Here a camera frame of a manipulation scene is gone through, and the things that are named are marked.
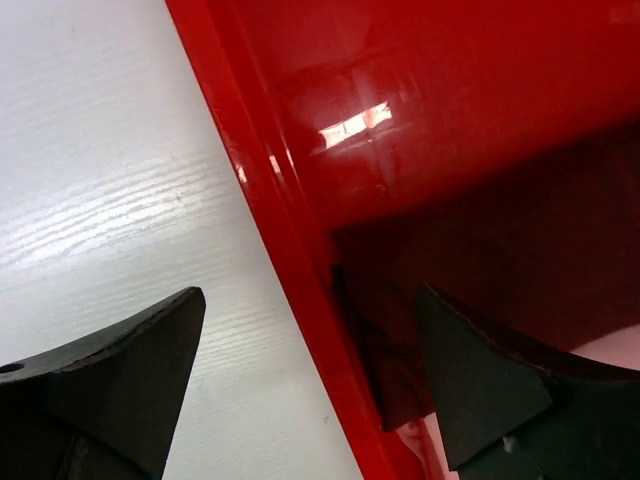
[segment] glossy red surface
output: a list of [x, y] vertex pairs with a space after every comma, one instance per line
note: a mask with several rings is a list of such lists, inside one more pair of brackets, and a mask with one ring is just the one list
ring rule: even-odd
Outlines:
[[233, 6], [330, 227], [449, 194], [640, 109], [635, 0]]
[[167, 3], [365, 478], [420, 478], [345, 341], [331, 231], [640, 112], [640, 2]]

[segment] white table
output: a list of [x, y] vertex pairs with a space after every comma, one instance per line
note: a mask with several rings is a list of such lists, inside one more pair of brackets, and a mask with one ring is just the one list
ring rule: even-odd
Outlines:
[[162, 1], [2, 10], [0, 365], [198, 285], [165, 478], [361, 478]]

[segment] red metal edge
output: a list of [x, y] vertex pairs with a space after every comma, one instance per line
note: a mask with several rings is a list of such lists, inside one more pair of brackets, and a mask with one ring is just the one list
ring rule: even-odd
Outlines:
[[[324, 258], [321, 261], [317, 252], [310, 255], [310, 245], [313, 248], [313, 242], [316, 242], [315, 245], [322, 250], [325, 239], [312, 238], [315, 232], [301, 232], [297, 223], [301, 213], [291, 211], [292, 205], [299, 205], [296, 195], [301, 192], [292, 193], [283, 189], [271, 159], [275, 157], [281, 169], [286, 168], [287, 159], [282, 158], [281, 152], [272, 153], [282, 148], [274, 148], [273, 143], [265, 145], [259, 133], [260, 126], [256, 126], [256, 117], [250, 114], [238, 84], [238, 72], [232, 68], [230, 55], [237, 53], [242, 45], [234, 43], [234, 51], [228, 52], [221, 38], [219, 29], [231, 28], [234, 24], [233, 18], [220, 14], [228, 6], [227, 2], [217, 0], [214, 4], [207, 0], [167, 0], [167, 5], [271, 261], [364, 478], [424, 478], [420, 462], [402, 445], [399, 437], [384, 434], [379, 428], [379, 418], [364, 375], [353, 349], [345, 342], [343, 328], [336, 321], [338, 313], [335, 304], [326, 283], [322, 281], [326, 273], [322, 271], [322, 266], [326, 266], [327, 255], [330, 254], [323, 250], [320, 255]], [[267, 110], [261, 113], [271, 116]], [[294, 198], [287, 198], [289, 195], [294, 195]]]

